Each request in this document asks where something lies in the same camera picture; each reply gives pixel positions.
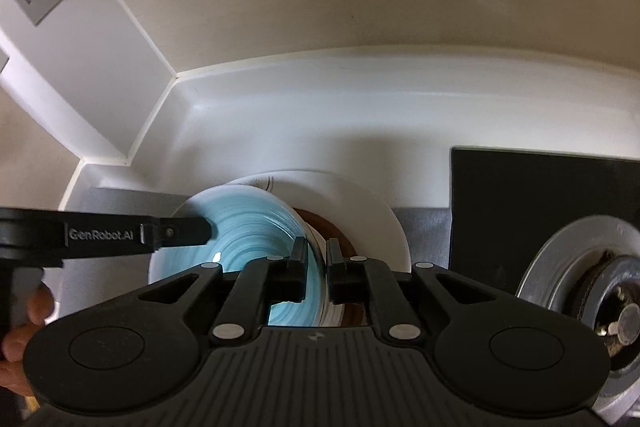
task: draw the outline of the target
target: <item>white wall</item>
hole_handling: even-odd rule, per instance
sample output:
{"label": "white wall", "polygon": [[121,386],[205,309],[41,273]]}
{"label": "white wall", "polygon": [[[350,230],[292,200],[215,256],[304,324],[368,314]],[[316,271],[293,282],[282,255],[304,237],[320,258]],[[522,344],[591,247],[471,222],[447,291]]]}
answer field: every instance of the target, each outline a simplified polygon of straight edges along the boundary
{"label": "white wall", "polygon": [[[126,160],[173,71],[123,5],[64,0],[35,27],[14,0],[0,0],[0,30],[0,45],[14,47],[22,65],[44,81],[26,87],[15,68],[5,70],[2,84],[20,105],[74,153]],[[58,104],[57,118],[48,122],[33,102],[43,97],[45,84]],[[82,140],[68,135],[69,127],[94,145],[84,150]]]}

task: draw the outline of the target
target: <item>blue bowl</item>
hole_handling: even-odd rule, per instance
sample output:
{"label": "blue bowl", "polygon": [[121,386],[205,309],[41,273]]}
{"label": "blue bowl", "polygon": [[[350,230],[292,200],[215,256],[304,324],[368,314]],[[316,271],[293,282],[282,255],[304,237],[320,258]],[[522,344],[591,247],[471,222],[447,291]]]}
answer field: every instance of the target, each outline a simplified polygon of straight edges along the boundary
{"label": "blue bowl", "polygon": [[[148,281],[154,283],[192,266],[214,261],[223,270],[236,271],[253,259],[288,256],[296,237],[306,236],[305,223],[276,196],[246,185],[208,188],[190,198],[176,216],[204,216],[212,224],[213,238],[201,247],[162,248],[151,256]],[[271,307],[273,326],[317,326],[322,309],[322,270],[308,251],[306,297],[301,303]]]}

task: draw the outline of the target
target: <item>white plate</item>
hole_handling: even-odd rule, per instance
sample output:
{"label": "white plate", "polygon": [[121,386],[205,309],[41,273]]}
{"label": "white plate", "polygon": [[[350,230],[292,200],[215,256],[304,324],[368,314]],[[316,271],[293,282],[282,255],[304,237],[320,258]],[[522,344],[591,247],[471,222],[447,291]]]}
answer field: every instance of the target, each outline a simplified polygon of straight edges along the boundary
{"label": "white plate", "polygon": [[315,171],[275,171],[246,176],[231,184],[253,185],[289,206],[308,210],[333,223],[359,255],[380,259],[393,271],[411,271],[409,245],[396,215],[366,188]]}

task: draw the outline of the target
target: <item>plate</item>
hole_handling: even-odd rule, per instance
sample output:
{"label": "plate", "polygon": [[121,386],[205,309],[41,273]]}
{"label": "plate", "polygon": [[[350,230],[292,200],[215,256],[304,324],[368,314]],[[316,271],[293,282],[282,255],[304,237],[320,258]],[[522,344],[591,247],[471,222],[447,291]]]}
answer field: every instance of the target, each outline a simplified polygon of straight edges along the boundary
{"label": "plate", "polygon": [[294,208],[333,223],[356,252],[380,259],[393,271],[411,271],[404,231],[391,208],[370,190],[330,172],[274,171],[246,176],[230,184],[251,185]]}
{"label": "plate", "polygon": [[305,233],[300,216],[277,197],[255,187],[220,185],[187,200],[176,216],[204,216],[213,226],[213,237],[201,247],[162,248],[151,256],[149,283],[165,279],[201,263],[216,262],[224,271],[268,255],[285,255],[298,236],[309,239],[306,297],[301,303],[271,307],[269,324],[312,327],[319,324],[324,303],[324,270],[316,260],[315,237]]}

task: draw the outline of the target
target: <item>human hand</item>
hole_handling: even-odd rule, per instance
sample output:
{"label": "human hand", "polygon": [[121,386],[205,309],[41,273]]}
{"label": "human hand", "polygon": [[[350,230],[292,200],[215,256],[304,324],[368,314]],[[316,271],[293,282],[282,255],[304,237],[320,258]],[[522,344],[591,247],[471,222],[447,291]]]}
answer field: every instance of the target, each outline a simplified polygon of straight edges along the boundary
{"label": "human hand", "polygon": [[22,369],[22,356],[27,343],[36,331],[44,327],[44,320],[53,313],[53,309],[53,295],[49,288],[41,284],[27,301],[28,324],[9,331],[2,340],[5,360],[0,362],[0,387],[22,396],[33,396]]}

